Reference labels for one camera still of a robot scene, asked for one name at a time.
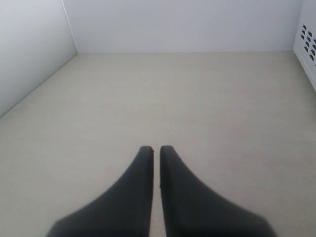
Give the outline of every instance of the white wall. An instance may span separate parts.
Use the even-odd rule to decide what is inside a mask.
[[[76,54],[60,0],[0,0],[0,117]]]
[[[302,0],[63,0],[77,49],[292,50]]]

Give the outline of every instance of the white cabinet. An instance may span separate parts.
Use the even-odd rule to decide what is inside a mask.
[[[316,89],[316,0],[304,0],[294,52]]]

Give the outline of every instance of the wall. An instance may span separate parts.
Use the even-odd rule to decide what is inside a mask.
[[[63,0],[80,53],[287,51],[302,0]]]
[[[0,117],[76,54],[60,0],[1,0]]]

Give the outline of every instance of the floor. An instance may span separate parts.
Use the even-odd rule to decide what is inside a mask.
[[[159,148],[280,237],[316,233],[316,93],[294,53],[82,54],[0,119],[0,236],[43,237]]]

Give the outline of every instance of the vent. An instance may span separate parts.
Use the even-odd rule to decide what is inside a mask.
[[[309,58],[314,62],[316,59],[316,38],[313,39],[313,33],[308,30],[306,25],[302,26],[301,33],[301,38],[305,42],[304,49],[307,52]]]

